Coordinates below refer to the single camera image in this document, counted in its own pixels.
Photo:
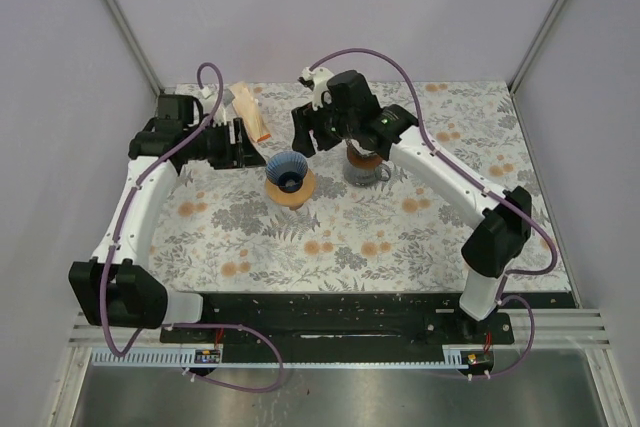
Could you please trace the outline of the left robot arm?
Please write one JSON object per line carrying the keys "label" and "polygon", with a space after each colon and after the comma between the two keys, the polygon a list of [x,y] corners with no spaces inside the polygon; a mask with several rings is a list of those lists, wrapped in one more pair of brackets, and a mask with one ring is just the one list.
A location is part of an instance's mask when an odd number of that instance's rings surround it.
{"label": "left robot arm", "polygon": [[206,120],[193,96],[163,94],[157,113],[129,143],[123,192],[106,234],[87,261],[75,261],[69,282],[89,324],[156,329],[182,323],[192,340],[205,342],[217,329],[198,293],[164,286],[148,270],[162,206],[191,161],[212,168],[263,167],[244,122]]}

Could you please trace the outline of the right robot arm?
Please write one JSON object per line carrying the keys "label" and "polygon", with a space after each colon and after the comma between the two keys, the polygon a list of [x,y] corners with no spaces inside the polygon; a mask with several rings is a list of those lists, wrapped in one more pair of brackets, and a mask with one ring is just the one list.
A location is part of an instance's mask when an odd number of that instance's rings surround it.
{"label": "right robot arm", "polygon": [[470,269],[455,318],[457,335],[469,343],[491,329],[488,317],[498,305],[507,266],[531,236],[526,221],[532,200],[522,187],[506,190],[480,178],[462,161],[422,136],[418,119],[405,108],[381,106],[365,77],[348,70],[304,69],[300,83],[312,92],[309,103],[293,109],[292,147],[307,158],[343,141],[418,177],[454,207],[471,236],[461,254]]}

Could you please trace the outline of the blue plastic dripper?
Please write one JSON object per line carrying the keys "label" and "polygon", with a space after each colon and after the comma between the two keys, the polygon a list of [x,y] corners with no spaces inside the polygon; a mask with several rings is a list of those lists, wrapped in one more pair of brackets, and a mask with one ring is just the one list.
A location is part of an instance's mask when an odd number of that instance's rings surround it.
{"label": "blue plastic dripper", "polygon": [[293,194],[303,187],[308,173],[307,160],[295,151],[280,152],[267,161],[265,173],[268,192]]}

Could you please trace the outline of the grey glass server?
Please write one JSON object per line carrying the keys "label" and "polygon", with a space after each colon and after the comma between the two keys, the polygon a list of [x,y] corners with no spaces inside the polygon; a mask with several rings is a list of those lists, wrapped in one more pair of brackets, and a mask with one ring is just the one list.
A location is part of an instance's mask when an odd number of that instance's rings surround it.
{"label": "grey glass server", "polygon": [[345,162],[343,176],[347,183],[356,187],[369,187],[391,178],[391,169],[383,162]]}

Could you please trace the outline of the coffee filter paper pack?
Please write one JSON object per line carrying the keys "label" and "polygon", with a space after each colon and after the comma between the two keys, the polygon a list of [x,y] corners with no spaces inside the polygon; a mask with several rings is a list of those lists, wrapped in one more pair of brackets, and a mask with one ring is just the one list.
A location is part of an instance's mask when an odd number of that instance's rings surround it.
{"label": "coffee filter paper pack", "polygon": [[271,137],[264,121],[260,104],[253,90],[245,82],[237,82],[229,87],[233,95],[232,105],[242,118],[247,133],[253,142],[263,142]]}

